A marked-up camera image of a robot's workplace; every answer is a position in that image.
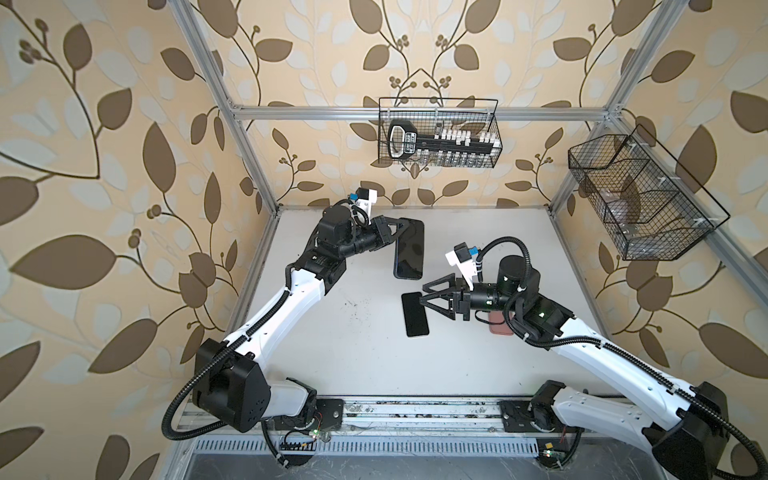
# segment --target beige wall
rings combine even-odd
[[[652,123],[732,213],[723,228],[768,268],[768,4],[711,2],[706,10],[707,3],[691,2],[701,12],[686,8],[625,113]],[[673,51],[692,55],[666,57]],[[731,421],[765,445],[768,314],[709,247],[700,243],[679,260],[649,269],[649,263],[617,260],[611,238],[580,194],[559,218],[614,340],[666,372],[721,388]],[[749,456],[734,445],[721,468],[753,473]]]
[[[608,0],[192,3],[230,95],[263,106],[361,105],[366,95],[398,94],[601,106],[655,14],[652,0],[615,2],[616,13]],[[390,77],[408,88],[392,88]]]
[[[388,197],[381,200],[385,205],[548,204],[568,168],[568,148],[586,138],[586,125],[557,121],[501,122],[499,128],[504,149],[493,169],[423,167],[413,162],[378,161],[376,127],[369,124],[254,121],[248,132],[275,198],[285,205],[334,203],[355,191],[361,182],[368,187],[371,185],[366,182],[383,187]],[[288,153],[278,144],[283,137],[288,143]],[[293,165],[281,163],[281,158],[289,156]],[[536,189],[537,181],[541,190]]]
[[[162,3],[0,2],[0,478],[157,473],[263,232]]]

